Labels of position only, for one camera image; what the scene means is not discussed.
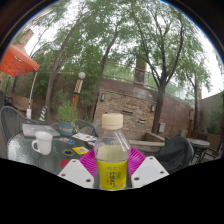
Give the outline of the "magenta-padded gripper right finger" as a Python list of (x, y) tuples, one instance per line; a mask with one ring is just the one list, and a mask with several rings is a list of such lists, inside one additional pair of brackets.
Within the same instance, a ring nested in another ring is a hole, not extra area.
[(128, 171), (132, 188), (143, 187), (169, 175), (154, 156), (146, 157), (135, 148), (131, 149)]

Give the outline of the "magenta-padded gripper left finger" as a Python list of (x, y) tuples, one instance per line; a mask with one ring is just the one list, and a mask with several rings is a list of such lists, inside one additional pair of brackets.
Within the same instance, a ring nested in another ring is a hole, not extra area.
[(94, 188), (97, 174), (97, 161), (94, 150), (90, 150), (80, 159), (64, 159), (60, 162), (62, 170), (59, 177), (84, 188)]

